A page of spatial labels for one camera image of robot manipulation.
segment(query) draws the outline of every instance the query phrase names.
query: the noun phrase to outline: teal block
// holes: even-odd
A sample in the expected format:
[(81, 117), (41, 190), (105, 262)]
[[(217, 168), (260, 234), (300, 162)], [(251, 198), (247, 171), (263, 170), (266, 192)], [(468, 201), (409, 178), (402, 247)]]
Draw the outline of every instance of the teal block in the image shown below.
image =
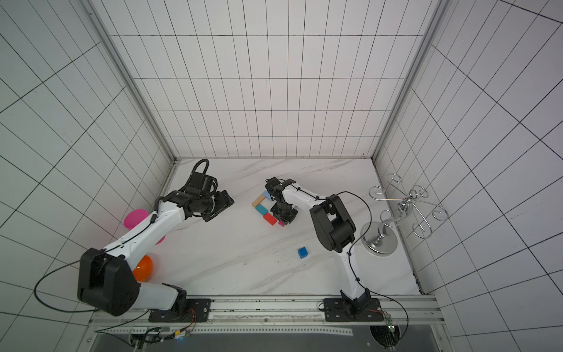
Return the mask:
[(262, 204), (258, 204), (258, 206), (256, 207), (256, 210), (262, 214), (262, 216), (268, 214), (268, 209), (266, 209)]

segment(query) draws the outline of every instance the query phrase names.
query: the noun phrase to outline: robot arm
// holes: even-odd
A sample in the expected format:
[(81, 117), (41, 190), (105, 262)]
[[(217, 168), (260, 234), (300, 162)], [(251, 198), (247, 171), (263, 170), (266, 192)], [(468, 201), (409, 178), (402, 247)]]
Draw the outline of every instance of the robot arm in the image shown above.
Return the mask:
[(271, 209), (272, 214), (286, 224), (292, 222), (297, 215), (294, 206), (303, 211), (309, 210), (320, 243), (337, 254), (334, 258), (340, 271), (338, 277), (341, 279), (341, 294), (348, 302), (350, 315), (362, 311), (371, 296), (354, 274), (358, 272), (352, 247), (356, 226), (340, 197), (335, 194), (321, 197), (301, 188), (292, 179), (280, 181), (276, 177), (266, 180), (266, 190), (276, 201)]
[[(196, 172), (204, 162), (203, 173)], [(207, 159), (198, 161), (182, 188), (155, 201), (150, 216), (102, 250), (90, 248), (82, 255), (78, 274), (80, 301), (115, 316), (131, 308), (173, 310), (176, 315), (183, 314), (184, 290), (170, 285), (139, 283), (132, 270), (174, 226), (192, 216), (207, 222), (233, 205), (227, 191), (217, 191), (217, 179), (205, 174), (208, 167)]]

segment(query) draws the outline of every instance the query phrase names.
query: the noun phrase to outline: blue cube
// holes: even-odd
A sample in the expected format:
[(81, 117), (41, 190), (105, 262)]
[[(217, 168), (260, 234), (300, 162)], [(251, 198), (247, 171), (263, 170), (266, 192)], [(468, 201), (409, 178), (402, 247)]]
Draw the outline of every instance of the blue cube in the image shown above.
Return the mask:
[(299, 248), (297, 253), (299, 253), (299, 258), (301, 259), (305, 258), (309, 254), (307, 253), (307, 249), (305, 247)]

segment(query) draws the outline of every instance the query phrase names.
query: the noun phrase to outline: light blue block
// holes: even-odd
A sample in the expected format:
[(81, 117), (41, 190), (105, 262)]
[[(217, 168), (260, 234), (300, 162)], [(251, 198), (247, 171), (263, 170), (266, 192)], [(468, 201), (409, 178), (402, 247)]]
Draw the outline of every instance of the light blue block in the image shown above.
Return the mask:
[(256, 210), (262, 214), (262, 216), (268, 214), (268, 209), (266, 209), (262, 204), (258, 204), (258, 206), (256, 207)]
[(272, 196), (270, 195), (270, 193), (268, 193), (268, 191), (264, 191), (264, 193), (262, 194), (266, 196), (267, 200), (272, 200)]

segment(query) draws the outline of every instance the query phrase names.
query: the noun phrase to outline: white marble surface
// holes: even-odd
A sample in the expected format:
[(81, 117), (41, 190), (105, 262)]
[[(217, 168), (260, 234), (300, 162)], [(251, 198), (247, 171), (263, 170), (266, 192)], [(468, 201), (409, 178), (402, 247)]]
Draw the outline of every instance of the white marble surface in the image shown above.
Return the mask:
[[(187, 180), (196, 160), (181, 162), (170, 184), (178, 189)], [(289, 225), (271, 226), (251, 203), (273, 176), (292, 178), (320, 195), (348, 190), (370, 206), (374, 219), (386, 208), (368, 195), (379, 184), (369, 159), (211, 159), (207, 174), (217, 178), (235, 204), (205, 223), (190, 218), (166, 235), (149, 255), (155, 263), (151, 282), (169, 283), (189, 295), (338, 295), (333, 252), (318, 241), (309, 212), (300, 211)], [(356, 238), (369, 221), (363, 202), (342, 194)], [(274, 202), (262, 204), (270, 209)], [(300, 259), (297, 250), (309, 255)], [(361, 243), (356, 255), (362, 283), (388, 295), (416, 295), (418, 287), (404, 247), (389, 257), (375, 257)]]

